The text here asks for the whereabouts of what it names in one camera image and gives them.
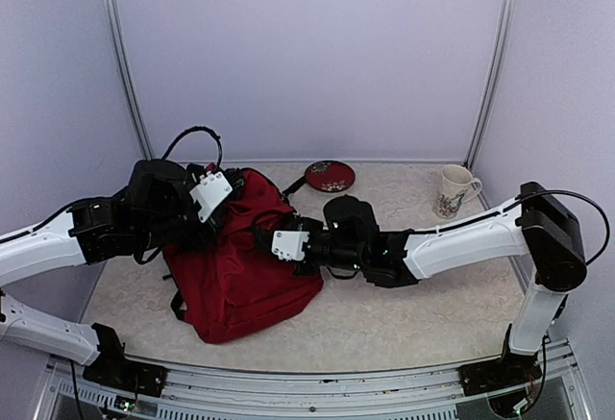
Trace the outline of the right aluminium frame post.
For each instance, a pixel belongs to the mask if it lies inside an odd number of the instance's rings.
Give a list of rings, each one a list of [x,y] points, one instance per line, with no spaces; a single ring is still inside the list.
[[[486,138],[488,123],[492,115],[493,104],[504,66],[506,46],[516,0],[502,0],[494,47],[487,71],[485,87],[480,100],[479,115],[465,156],[464,164],[473,170],[478,162],[480,149]]]

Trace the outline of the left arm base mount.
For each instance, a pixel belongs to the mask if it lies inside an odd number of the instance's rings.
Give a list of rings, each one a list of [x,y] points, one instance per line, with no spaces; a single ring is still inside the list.
[[[95,360],[86,365],[83,378],[102,386],[159,398],[167,377],[167,369],[161,365],[126,358],[124,345],[115,330],[94,323],[92,329],[98,338]]]

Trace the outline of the white ceramic mug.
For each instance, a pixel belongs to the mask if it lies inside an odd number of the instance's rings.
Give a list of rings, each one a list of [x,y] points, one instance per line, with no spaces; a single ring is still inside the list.
[[[461,206],[477,198],[482,191],[481,179],[462,165],[444,165],[440,171],[440,178],[433,211],[445,220],[454,219]]]

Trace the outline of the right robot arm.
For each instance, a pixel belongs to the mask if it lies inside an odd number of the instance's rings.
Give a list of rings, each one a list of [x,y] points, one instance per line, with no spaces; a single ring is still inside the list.
[[[281,260],[361,273],[380,287],[418,284],[434,275],[491,259],[529,256],[533,282],[495,358],[494,380],[511,385],[529,369],[543,336],[568,294],[586,279],[598,254],[586,257],[578,218],[559,197],[593,200],[536,182],[494,209],[428,229],[380,230],[372,206],[354,196],[330,200],[322,221],[296,217],[273,234],[271,252]]]

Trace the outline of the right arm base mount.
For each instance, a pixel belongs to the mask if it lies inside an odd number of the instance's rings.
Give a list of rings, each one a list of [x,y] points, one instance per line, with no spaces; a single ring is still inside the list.
[[[457,369],[465,396],[497,391],[544,377],[545,369],[538,363],[538,353],[530,356],[512,353],[509,346],[511,328],[509,325],[506,330],[502,353],[498,357],[463,364]]]

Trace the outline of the aluminium frame post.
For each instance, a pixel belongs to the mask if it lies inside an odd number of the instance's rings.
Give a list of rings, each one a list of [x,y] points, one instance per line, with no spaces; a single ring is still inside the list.
[[[464,164],[473,170],[478,162],[480,149],[486,138],[488,123],[492,115],[493,104],[504,66],[506,46],[516,0],[502,0],[494,47],[487,71],[485,87],[480,100],[479,115],[465,156]]]
[[[122,31],[119,6],[117,0],[103,0],[103,5],[111,34],[112,51],[138,148],[141,156],[146,160],[150,160],[154,157],[154,151],[136,96],[134,79]]]

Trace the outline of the aluminium front rail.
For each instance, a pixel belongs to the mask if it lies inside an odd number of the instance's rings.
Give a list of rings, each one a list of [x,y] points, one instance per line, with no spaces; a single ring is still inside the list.
[[[275,373],[165,363],[159,397],[138,395],[133,411],[115,402],[128,392],[82,379],[51,358],[34,418],[109,419],[461,419],[490,418],[491,400],[464,394],[458,364],[354,373]]]

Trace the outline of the red student backpack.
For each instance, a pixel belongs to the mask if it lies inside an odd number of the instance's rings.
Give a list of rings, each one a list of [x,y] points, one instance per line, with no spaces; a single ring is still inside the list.
[[[320,274],[301,277],[290,262],[262,252],[255,230],[281,226],[294,209],[255,169],[227,204],[221,233],[193,250],[171,244],[162,250],[177,292],[171,309],[207,343],[254,334],[301,313],[323,287]]]

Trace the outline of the left aluminium frame post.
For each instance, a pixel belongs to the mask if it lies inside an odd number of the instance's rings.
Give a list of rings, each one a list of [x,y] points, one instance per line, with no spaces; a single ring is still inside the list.
[[[117,0],[103,0],[103,5],[111,34],[112,51],[138,148],[141,156],[146,160],[150,160],[154,157],[154,151],[136,96],[134,79],[122,31],[119,6]]]

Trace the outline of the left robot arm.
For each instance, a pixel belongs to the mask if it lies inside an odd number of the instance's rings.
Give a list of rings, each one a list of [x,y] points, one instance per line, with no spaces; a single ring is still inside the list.
[[[219,168],[138,161],[127,185],[112,196],[71,202],[46,220],[3,237],[1,284],[116,257],[143,264],[147,252],[180,242],[203,243],[220,228],[223,205],[233,191],[230,176]],[[83,366],[95,362],[116,386],[135,375],[113,329],[60,319],[7,293],[1,295],[1,335]]]

